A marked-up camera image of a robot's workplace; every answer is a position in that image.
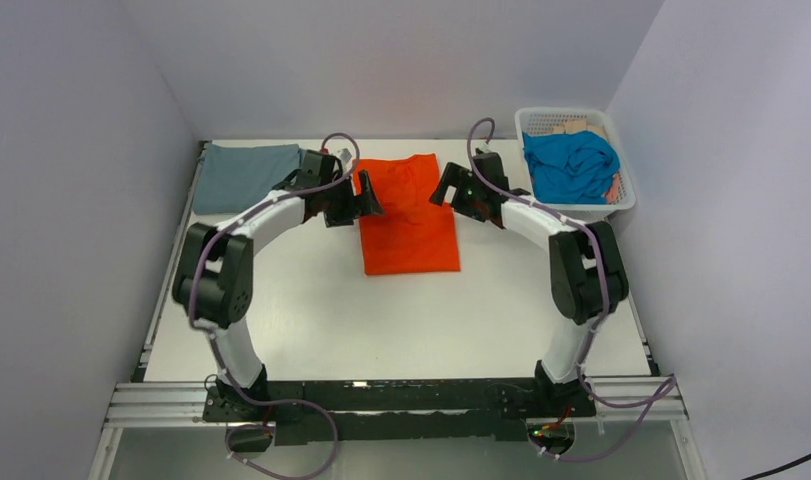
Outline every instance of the white basket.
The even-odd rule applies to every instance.
[[[549,206],[568,217],[585,222],[602,220],[617,210],[632,208],[635,205],[635,191],[632,189],[632,180],[629,178],[626,155],[623,153],[623,147],[620,144],[620,139],[617,138],[614,125],[599,110],[549,107],[521,108],[517,110],[516,115],[514,115],[514,123],[517,126],[517,142],[520,145],[521,153],[524,155],[522,157],[524,158],[523,161],[525,162],[525,153],[522,152],[524,132],[533,136],[548,135],[552,133],[552,127],[563,125],[568,120],[585,120],[588,125],[602,127],[605,130],[608,143],[611,144],[620,158],[620,171],[617,173],[620,176],[620,195],[616,203],[608,205],[549,204]]]

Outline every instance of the gray towel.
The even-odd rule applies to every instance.
[[[193,195],[197,215],[239,213],[299,168],[299,145],[230,148],[208,144]]]

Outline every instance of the orange t-shirt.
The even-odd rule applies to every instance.
[[[452,207],[429,203],[440,179],[437,157],[432,153],[405,160],[361,159],[361,170],[370,174],[384,209],[382,217],[358,220],[364,273],[461,271]],[[352,180],[357,190],[357,172]]]

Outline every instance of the white table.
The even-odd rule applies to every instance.
[[[231,147],[319,140],[225,140]],[[435,153],[467,164],[463,140],[360,140],[365,158]],[[347,146],[332,141],[330,149]],[[517,142],[495,140],[512,188],[531,188]],[[227,216],[196,218],[215,222]],[[560,322],[542,249],[490,223],[455,215],[460,273],[367,277],[357,224],[326,229],[322,215],[255,258],[249,329],[271,380],[529,377]],[[201,333],[168,296],[146,381],[194,381],[215,373]],[[649,375],[629,302],[609,317],[591,351],[591,376]]]

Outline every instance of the purple cable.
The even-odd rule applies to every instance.
[[[189,324],[190,328],[192,328],[193,330],[199,331],[199,332],[203,332],[203,333],[208,335],[208,338],[209,338],[208,344],[211,347],[211,352],[213,352],[213,354],[214,354],[214,359],[217,362],[217,366],[219,367],[220,371],[225,372],[225,378],[228,380],[228,382],[231,384],[231,386],[234,388],[234,390],[237,392],[237,394],[240,396],[240,398],[242,398],[245,402],[249,403],[250,405],[256,405],[256,406],[260,406],[260,407],[275,407],[275,406],[278,406],[278,405],[295,405],[295,404],[304,405],[306,407],[312,408],[312,409],[320,412],[323,415],[323,417],[325,417],[325,419],[328,421],[329,425],[331,426],[333,443],[332,443],[332,446],[331,446],[331,453],[329,453],[328,458],[326,458],[325,462],[323,462],[323,464],[319,468],[314,470],[313,472],[311,472],[311,473],[309,473],[307,475],[302,475],[302,476],[298,476],[298,477],[291,477],[291,476],[281,475],[279,473],[267,470],[266,468],[258,465],[257,463],[249,461],[248,459],[245,459],[245,458],[237,455],[236,453],[234,453],[231,450],[231,444],[229,443],[229,440],[231,439],[231,436],[237,430],[251,430],[253,428],[262,428],[264,430],[268,430],[269,427],[267,427],[265,425],[262,426],[262,427],[259,427],[257,425],[242,425],[240,427],[237,427],[237,429],[234,429],[234,430],[230,431],[228,433],[228,435],[226,435],[226,440],[225,440],[226,449],[228,450],[230,458],[233,458],[234,460],[237,460],[238,462],[240,462],[240,463],[242,463],[242,464],[244,464],[244,465],[246,465],[246,466],[248,466],[250,468],[253,468],[253,469],[255,469],[255,470],[257,470],[257,471],[259,471],[259,472],[261,472],[261,473],[263,473],[265,475],[269,475],[270,477],[277,478],[279,480],[309,480],[309,479],[314,478],[317,475],[323,473],[328,467],[330,467],[331,464],[334,463],[334,459],[335,459],[335,457],[337,457],[337,452],[340,449],[340,447],[338,445],[338,442],[337,442],[337,425],[335,425],[334,419],[331,417],[331,415],[323,407],[317,405],[316,403],[309,402],[307,400],[302,400],[302,399],[297,398],[297,399],[283,399],[283,400],[272,400],[272,401],[268,401],[268,402],[262,402],[260,400],[255,400],[255,399],[249,397],[248,395],[246,395],[246,393],[243,392],[243,388],[237,383],[237,380],[234,378],[234,376],[231,374],[231,372],[228,371],[228,369],[226,368],[225,360],[222,358],[222,355],[220,354],[219,349],[217,348],[216,342],[211,338],[211,334],[212,334],[211,330],[209,330],[209,329],[207,329],[205,327],[198,327],[198,326],[195,325],[195,322],[196,322],[196,300],[197,300],[197,297],[199,295],[199,282],[202,279],[202,272],[204,272],[204,270],[205,270],[205,263],[206,263],[206,261],[208,259],[208,255],[211,253],[211,250],[214,248],[214,245],[216,245],[216,243],[222,237],[224,237],[225,235],[231,233],[232,231],[234,231],[235,228],[237,228],[240,225],[242,225],[243,223],[247,222],[248,220],[250,220],[255,215],[261,213],[264,209],[266,209],[266,208],[268,208],[268,207],[270,207],[272,205],[275,205],[276,203],[278,203],[278,202],[280,202],[282,200],[287,200],[289,198],[294,198],[294,197],[298,197],[298,196],[301,196],[301,195],[308,195],[308,194],[311,194],[311,193],[322,192],[324,190],[328,190],[330,188],[333,188],[333,187],[339,185],[341,182],[345,182],[345,181],[347,181],[349,179],[349,177],[352,175],[352,173],[358,167],[358,160],[360,160],[360,158],[361,158],[361,151],[358,148],[358,142],[356,142],[354,138],[352,138],[351,136],[349,136],[349,135],[347,135],[345,133],[340,133],[340,132],[332,133],[331,135],[329,135],[329,136],[327,136],[326,138],[323,139],[322,146],[320,147],[320,149],[325,149],[326,143],[328,143],[328,141],[331,140],[334,137],[343,137],[346,140],[349,140],[350,142],[352,142],[352,146],[355,148],[355,160],[352,162],[352,167],[349,168],[349,171],[344,172],[343,175],[340,178],[338,178],[335,181],[333,181],[331,183],[328,183],[326,185],[321,185],[319,187],[313,187],[313,188],[307,188],[305,190],[298,190],[298,191],[295,191],[295,192],[288,192],[288,193],[284,194],[281,197],[276,197],[274,199],[268,200],[268,201],[256,206],[252,210],[249,210],[242,217],[238,218],[237,220],[230,223],[228,226],[226,226],[222,230],[218,231],[210,239],[210,241],[208,241],[208,243],[205,244],[205,248],[202,249],[202,254],[199,256],[199,263],[196,265],[196,271],[193,274],[193,283],[192,283],[191,289],[190,289],[190,301],[187,304],[187,321],[188,321],[188,324]]]
[[[600,248],[599,248],[599,241],[596,239],[596,235],[594,235],[593,232],[591,231],[591,229],[589,229],[584,223],[579,222],[577,220],[574,220],[572,218],[569,218],[569,217],[561,214],[560,212],[558,212],[554,208],[548,207],[548,206],[546,206],[546,205],[544,205],[542,203],[538,203],[538,202],[531,202],[530,203],[530,202],[524,200],[523,198],[521,198],[521,197],[519,197],[517,195],[514,195],[511,192],[506,192],[505,190],[502,190],[501,188],[497,187],[496,185],[490,183],[490,181],[488,181],[482,175],[482,173],[479,171],[478,167],[476,167],[476,162],[473,159],[472,143],[473,143],[473,135],[475,134],[476,129],[481,124],[483,124],[485,122],[490,123],[490,133],[488,133],[487,138],[485,139],[485,143],[490,143],[490,140],[493,138],[493,132],[496,130],[496,122],[490,117],[482,118],[481,120],[476,122],[472,126],[472,128],[470,128],[470,133],[467,134],[467,158],[470,160],[470,168],[472,168],[473,173],[476,175],[476,177],[478,177],[478,179],[482,183],[484,183],[488,188],[490,188],[494,192],[496,192],[496,193],[498,193],[498,194],[500,194],[500,195],[502,195],[502,196],[504,196],[504,197],[506,197],[506,198],[508,198],[510,200],[513,200],[515,202],[520,202],[520,203],[523,203],[523,204],[526,204],[526,205],[531,205],[532,207],[537,208],[538,210],[546,212],[548,215],[556,218],[561,223],[566,223],[567,225],[570,225],[571,227],[574,227],[574,228],[578,229],[579,231],[584,233],[585,236],[588,237],[588,240],[590,241],[591,247],[593,249],[593,254],[594,254],[594,257],[596,258],[596,275],[597,275],[597,278],[599,279],[599,290],[600,290],[600,293],[602,294],[603,308],[602,308],[602,312],[600,312],[597,319],[594,320],[593,323],[591,324],[591,327],[588,329],[587,333],[585,334],[585,338],[582,341],[582,346],[581,346],[581,348],[579,348],[579,355],[578,355],[578,357],[576,357],[576,376],[579,378],[579,384],[582,386],[582,388],[584,388],[585,392],[587,392],[587,394],[590,395],[590,397],[592,399],[596,400],[597,402],[599,402],[599,403],[601,403],[601,404],[603,404],[603,405],[605,405],[607,407],[611,407],[611,408],[635,408],[635,407],[640,407],[642,405],[646,406],[646,408],[644,408],[644,411],[641,414],[641,416],[638,417],[638,420],[635,422],[635,424],[632,426],[632,428],[629,429],[629,431],[627,432],[627,435],[624,436],[624,438],[621,438],[620,441],[618,441],[615,444],[615,446],[613,446],[612,448],[610,448],[610,449],[606,450],[605,452],[603,452],[604,455],[601,454],[601,455],[595,455],[593,457],[588,457],[588,458],[568,459],[566,461],[576,461],[576,462],[596,461],[596,460],[599,460],[601,458],[605,458],[608,455],[611,455],[612,453],[617,451],[617,449],[619,449],[623,445],[623,443],[625,443],[629,439],[629,437],[631,437],[632,434],[634,434],[635,430],[637,430],[637,428],[640,426],[640,424],[643,421],[644,417],[646,417],[646,414],[647,414],[647,412],[649,412],[649,409],[652,408],[652,404],[654,402],[657,402],[658,400],[661,400],[662,398],[666,397],[667,394],[670,393],[670,391],[673,390],[676,387],[676,377],[674,377],[672,375],[669,375],[667,377],[667,379],[664,380],[661,383],[661,385],[655,390],[655,393],[653,393],[651,397],[645,398],[645,399],[637,401],[637,402],[632,402],[632,403],[612,403],[612,402],[600,397],[596,393],[594,393],[593,389],[591,389],[590,385],[588,385],[588,383],[585,381],[584,372],[582,371],[582,365],[584,365],[585,360],[587,360],[588,354],[590,353],[591,346],[593,346],[593,340],[594,340],[594,337],[596,336],[596,331],[599,329],[599,326],[602,325],[602,323],[608,317],[608,304],[609,304],[608,286],[607,286],[606,279],[605,279],[605,268],[603,267],[603,264],[602,264],[602,252],[600,251]]]

